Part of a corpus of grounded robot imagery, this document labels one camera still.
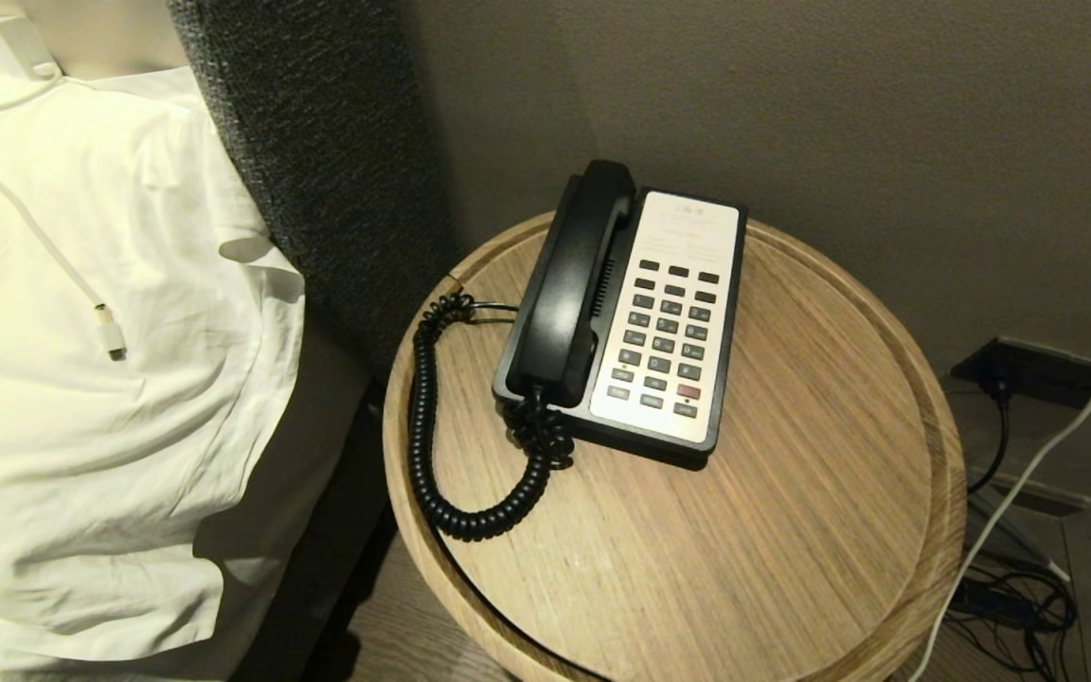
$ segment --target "phone receiver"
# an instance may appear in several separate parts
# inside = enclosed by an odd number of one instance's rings
[[[584,397],[595,333],[588,312],[601,264],[619,224],[634,202],[634,180],[624,165],[592,161],[567,182],[535,273],[544,273],[527,315],[523,342],[507,368],[507,388],[529,396],[541,390],[554,406]]]

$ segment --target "phone speaker grille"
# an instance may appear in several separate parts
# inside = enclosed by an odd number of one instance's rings
[[[606,306],[606,297],[609,295],[609,280],[614,276],[614,267],[618,262],[612,259],[606,260],[606,267],[600,270],[600,279],[597,282],[597,295],[592,298],[592,316],[600,316],[600,311]]]

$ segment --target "floor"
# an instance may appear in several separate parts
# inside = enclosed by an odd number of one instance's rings
[[[1078,627],[1065,639],[1068,674],[1064,679],[1091,682],[1091,508],[1065,519],[1022,508],[1014,508],[1012,514],[1024,523],[1044,552],[1074,575],[1081,615]],[[325,649],[339,656],[334,662],[313,666],[308,681],[512,681],[511,674],[476,646],[437,603],[393,524],[386,522],[384,527],[364,561],[368,578],[360,579],[360,586],[349,596],[350,605],[341,609],[338,624],[325,635],[326,641],[334,638],[334,646],[328,644]],[[991,641],[991,632],[986,635]],[[1008,639],[1009,647],[1021,650],[1017,644]],[[915,661],[908,661],[892,679],[907,679],[914,668]],[[944,630],[922,679],[1017,682],[1022,677],[984,657],[962,635]],[[1027,674],[1026,679],[1034,677]]]

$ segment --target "bed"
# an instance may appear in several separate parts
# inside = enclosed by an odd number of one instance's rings
[[[0,232],[0,678],[296,678],[376,521],[358,407],[457,247],[397,14],[269,8],[172,3],[190,67],[0,113],[129,342]]]

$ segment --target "round wooden side table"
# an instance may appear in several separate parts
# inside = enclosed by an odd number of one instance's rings
[[[429,301],[464,286],[519,302],[550,219],[489,241]],[[457,325],[436,346],[435,470],[461,508],[499,501],[524,470],[491,393],[511,326]],[[532,513],[481,542],[437,535],[412,499],[413,330],[385,400],[394,513],[437,599],[516,677],[882,679],[932,626],[966,517],[951,411],[903,326],[811,247],[748,224],[704,470],[577,442]]]

